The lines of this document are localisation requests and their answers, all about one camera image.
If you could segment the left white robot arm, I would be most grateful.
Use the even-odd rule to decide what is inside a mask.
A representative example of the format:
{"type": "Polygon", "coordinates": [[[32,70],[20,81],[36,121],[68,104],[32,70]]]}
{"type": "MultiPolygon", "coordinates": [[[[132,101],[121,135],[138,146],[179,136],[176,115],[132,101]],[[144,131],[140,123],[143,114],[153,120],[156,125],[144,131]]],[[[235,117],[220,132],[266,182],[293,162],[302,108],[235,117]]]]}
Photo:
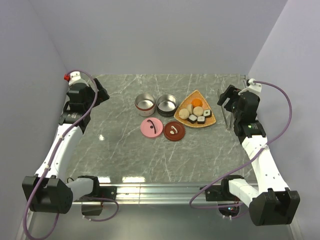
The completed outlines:
{"type": "Polygon", "coordinates": [[[69,161],[91,120],[92,108],[110,98],[98,79],[93,81],[95,89],[80,77],[69,82],[69,100],[63,107],[49,153],[36,173],[22,182],[28,211],[66,214],[74,201],[82,197],[96,201],[100,197],[96,176],[85,175],[65,182],[69,161]]]}

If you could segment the metal tongs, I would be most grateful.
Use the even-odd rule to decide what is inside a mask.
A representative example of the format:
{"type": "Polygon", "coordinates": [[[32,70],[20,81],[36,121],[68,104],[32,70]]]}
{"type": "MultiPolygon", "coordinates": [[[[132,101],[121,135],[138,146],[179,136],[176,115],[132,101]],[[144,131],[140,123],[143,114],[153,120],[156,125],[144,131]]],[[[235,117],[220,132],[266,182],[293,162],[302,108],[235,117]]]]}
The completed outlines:
{"type": "MultiPolygon", "coordinates": [[[[221,95],[221,91],[220,91],[220,89],[218,89],[217,90],[217,97],[220,98],[220,95],[221,95]]],[[[225,114],[225,110],[224,110],[222,105],[220,105],[220,109],[221,109],[221,112],[222,112],[225,128],[226,128],[227,131],[229,131],[230,130],[230,124],[227,122],[227,117],[226,117],[226,114],[225,114]]]]}

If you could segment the orange round bun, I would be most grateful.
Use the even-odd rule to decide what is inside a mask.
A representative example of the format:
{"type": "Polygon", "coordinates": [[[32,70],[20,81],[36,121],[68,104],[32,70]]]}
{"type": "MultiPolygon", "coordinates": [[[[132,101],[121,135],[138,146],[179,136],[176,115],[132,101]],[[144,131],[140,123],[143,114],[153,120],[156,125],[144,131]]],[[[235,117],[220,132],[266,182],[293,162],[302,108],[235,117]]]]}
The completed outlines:
{"type": "Polygon", "coordinates": [[[192,106],[195,107],[202,107],[203,106],[203,102],[199,99],[199,98],[194,98],[191,101],[192,106]]]}

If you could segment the beige bun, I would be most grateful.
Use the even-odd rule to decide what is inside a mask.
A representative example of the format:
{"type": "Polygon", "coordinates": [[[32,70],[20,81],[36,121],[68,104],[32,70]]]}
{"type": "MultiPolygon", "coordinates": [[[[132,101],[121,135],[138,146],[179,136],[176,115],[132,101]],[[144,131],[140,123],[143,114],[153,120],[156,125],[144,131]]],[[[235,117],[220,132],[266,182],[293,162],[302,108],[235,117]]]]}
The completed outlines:
{"type": "Polygon", "coordinates": [[[188,104],[187,107],[186,107],[186,109],[188,110],[188,112],[189,112],[190,114],[193,114],[194,106],[193,106],[192,104],[188,104]]]}
{"type": "Polygon", "coordinates": [[[193,114],[197,117],[202,116],[204,114],[204,109],[201,106],[196,106],[193,108],[193,114]]]}
{"type": "Polygon", "coordinates": [[[190,116],[190,112],[187,108],[182,108],[178,112],[178,117],[182,120],[186,120],[190,116]]]}

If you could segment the white sushi roll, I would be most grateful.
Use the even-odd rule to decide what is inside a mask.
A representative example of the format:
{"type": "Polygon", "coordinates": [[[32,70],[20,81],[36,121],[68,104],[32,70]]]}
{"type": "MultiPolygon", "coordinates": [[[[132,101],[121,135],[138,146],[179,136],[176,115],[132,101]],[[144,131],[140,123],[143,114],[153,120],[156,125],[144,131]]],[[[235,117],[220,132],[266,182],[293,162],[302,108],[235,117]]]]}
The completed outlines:
{"type": "Polygon", "coordinates": [[[198,117],[194,114],[190,114],[187,121],[191,124],[195,124],[198,121],[198,117]]]}
{"type": "Polygon", "coordinates": [[[198,116],[197,117],[197,124],[205,124],[206,122],[206,118],[202,115],[202,116],[198,116]]]}

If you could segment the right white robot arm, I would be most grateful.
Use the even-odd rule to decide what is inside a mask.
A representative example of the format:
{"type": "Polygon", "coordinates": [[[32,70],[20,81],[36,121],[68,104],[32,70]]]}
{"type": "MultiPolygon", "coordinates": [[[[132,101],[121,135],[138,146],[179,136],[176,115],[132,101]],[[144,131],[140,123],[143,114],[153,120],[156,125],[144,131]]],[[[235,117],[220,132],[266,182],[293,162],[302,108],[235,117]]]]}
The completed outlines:
{"type": "Polygon", "coordinates": [[[289,225],[300,203],[296,190],[282,178],[269,149],[263,125],[258,121],[261,85],[243,90],[229,85],[217,104],[232,113],[233,130],[247,153],[258,188],[253,188],[240,175],[227,175],[221,180],[220,194],[226,200],[237,197],[249,210],[255,226],[289,225]]]}

